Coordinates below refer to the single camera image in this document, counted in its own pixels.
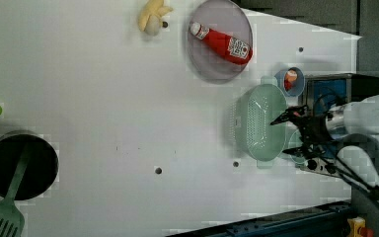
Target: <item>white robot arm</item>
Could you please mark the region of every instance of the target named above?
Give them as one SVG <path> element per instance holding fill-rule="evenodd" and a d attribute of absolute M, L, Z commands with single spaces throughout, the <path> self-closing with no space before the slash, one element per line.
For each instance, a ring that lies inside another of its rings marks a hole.
<path fill-rule="evenodd" d="M 379 204 L 379 183 L 375 179 L 379 178 L 379 95 L 334 107 L 318 116 L 306 115 L 306 111 L 307 106 L 288 108 L 271 123 L 291 121 L 300 130 L 302 146 L 283 152 L 306 159 L 322 158 L 326 152 L 323 147 L 335 145 L 334 169 Z"/>

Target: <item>white table surface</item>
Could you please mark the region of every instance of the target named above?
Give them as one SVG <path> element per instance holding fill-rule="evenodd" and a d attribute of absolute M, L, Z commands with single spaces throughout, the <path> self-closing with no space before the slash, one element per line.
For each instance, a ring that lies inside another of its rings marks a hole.
<path fill-rule="evenodd" d="M 186 52 L 201 2 L 168 2 L 170 27 L 150 39 L 135 23 L 145 0 L 0 0 L 0 135 L 43 134 L 60 162 L 49 191 L 18 202 L 23 236 L 165 236 L 350 198 L 288 160 L 259 170 L 229 142 L 228 118 L 281 68 L 354 72 L 358 37 L 245 11 L 255 56 L 212 84 Z"/>

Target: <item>small cup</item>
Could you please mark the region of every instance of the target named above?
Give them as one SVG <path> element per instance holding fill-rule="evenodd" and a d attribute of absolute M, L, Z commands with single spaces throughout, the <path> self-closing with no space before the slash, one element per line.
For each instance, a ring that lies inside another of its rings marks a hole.
<path fill-rule="evenodd" d="M 285 78 L 285 74 L 289 70 L 294 70 L 297 73 L 297 80 L 295 80 L 292 83 L 293 87 L 287 91 L 284 87 L 284 78 Z M 287 69 L 280 70 L 278 73 L 275 74 L 275 78 L 278 81 L 278 87 L 279 89 L 281 89 L 284 96 L 298 97 L 304 91 L 304 85 L 305 85 L 304 75 L 303 75 L 303 72 L 301 72 L 301 70 L 298 69 L 297 67 L 291 67 L 288 70 Z"/>

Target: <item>red ketchup bottle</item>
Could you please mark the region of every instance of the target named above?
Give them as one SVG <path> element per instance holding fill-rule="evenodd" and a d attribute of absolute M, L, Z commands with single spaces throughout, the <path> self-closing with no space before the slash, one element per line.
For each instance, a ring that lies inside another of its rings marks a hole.
<path fill-rule="evenodd" d="M 251 47 L 239 39 L 214 31 L 197 22 L 190 24 L 190 31 L 227 61 L 244 65 L 252 58 Z"/>

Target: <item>light green colander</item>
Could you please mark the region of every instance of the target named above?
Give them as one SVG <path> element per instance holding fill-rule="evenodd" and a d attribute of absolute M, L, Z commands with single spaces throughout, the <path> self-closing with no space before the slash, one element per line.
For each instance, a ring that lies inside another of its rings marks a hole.
<path fill-rule="evenodd" d="M 275 85 L 264 84 L 248 91 L 236 105 L 235 137 L 239 149 L 263 162 L 278 156 L 285 144 L 285 122 L 269 124 L 285 109 L 285 97 Z"/>

